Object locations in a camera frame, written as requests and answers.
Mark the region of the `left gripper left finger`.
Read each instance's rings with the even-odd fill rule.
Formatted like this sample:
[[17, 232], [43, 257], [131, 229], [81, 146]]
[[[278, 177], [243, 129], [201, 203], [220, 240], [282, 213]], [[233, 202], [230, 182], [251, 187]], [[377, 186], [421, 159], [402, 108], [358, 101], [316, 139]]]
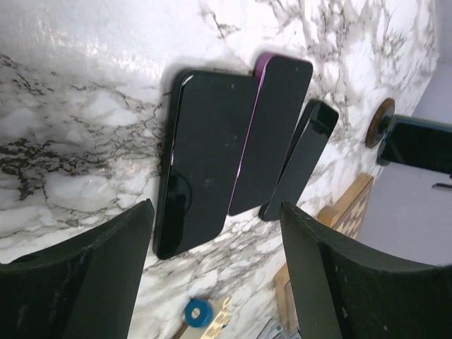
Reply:
[[154, 220], [151, 200], [1, 265], [2, 338], [127, 338]]

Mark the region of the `blue-edged phone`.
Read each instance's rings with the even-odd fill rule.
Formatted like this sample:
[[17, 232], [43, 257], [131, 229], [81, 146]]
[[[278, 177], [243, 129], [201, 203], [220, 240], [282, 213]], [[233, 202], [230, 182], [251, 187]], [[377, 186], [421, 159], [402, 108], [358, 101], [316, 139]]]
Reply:
[[451, 175], [451, 125], [394, 115], [383, 120], [376, 163], [391, 162]]

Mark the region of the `black phone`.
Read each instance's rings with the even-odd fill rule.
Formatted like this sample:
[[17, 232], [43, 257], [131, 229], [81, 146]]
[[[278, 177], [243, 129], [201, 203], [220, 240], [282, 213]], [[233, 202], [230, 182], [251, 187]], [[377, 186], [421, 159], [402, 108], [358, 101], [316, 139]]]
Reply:
[[172, 82], [153, 251], [169, 259], [221, 232], [251, 123], [258, 81], [183, 69]]
[[337, 122], [338, 113], [329, 105], [320, 100], [308, 102], [292, 138], [290, 153], [276, 189], [258, 213], [260, 219], [278, 220], [283, 202], [298, 202]]

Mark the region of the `black smartphone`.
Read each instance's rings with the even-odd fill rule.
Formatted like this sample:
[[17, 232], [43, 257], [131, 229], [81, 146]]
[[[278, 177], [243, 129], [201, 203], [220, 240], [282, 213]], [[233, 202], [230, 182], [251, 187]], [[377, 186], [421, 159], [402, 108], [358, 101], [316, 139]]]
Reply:
[[258, 92], [228, 214], [267, 203], [278, 183], [313, 74], [311, 62], [270, 52], [255, 63]]

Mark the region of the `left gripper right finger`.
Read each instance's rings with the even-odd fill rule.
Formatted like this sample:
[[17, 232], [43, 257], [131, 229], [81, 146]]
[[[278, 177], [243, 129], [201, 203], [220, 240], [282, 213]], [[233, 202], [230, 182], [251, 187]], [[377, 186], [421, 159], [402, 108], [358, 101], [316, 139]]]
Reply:
[[280, 226], [303, 338], [450, 338], [451, 267], [399, 258], [284, 202]]

